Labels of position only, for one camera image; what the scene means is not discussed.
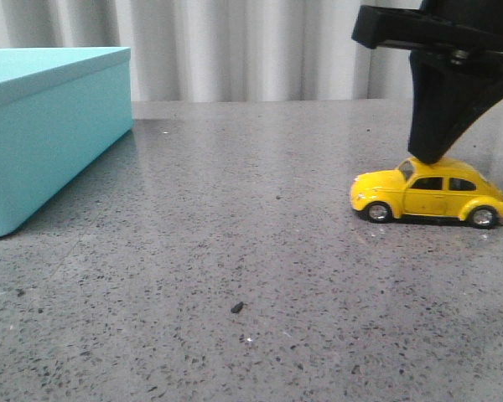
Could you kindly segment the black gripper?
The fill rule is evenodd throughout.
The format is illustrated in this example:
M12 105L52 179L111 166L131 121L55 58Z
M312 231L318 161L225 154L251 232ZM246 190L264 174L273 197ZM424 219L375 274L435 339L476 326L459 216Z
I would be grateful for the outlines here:
M426 164L503 99L503 1L362 6L352 39L368 49L413 50L408 151Z

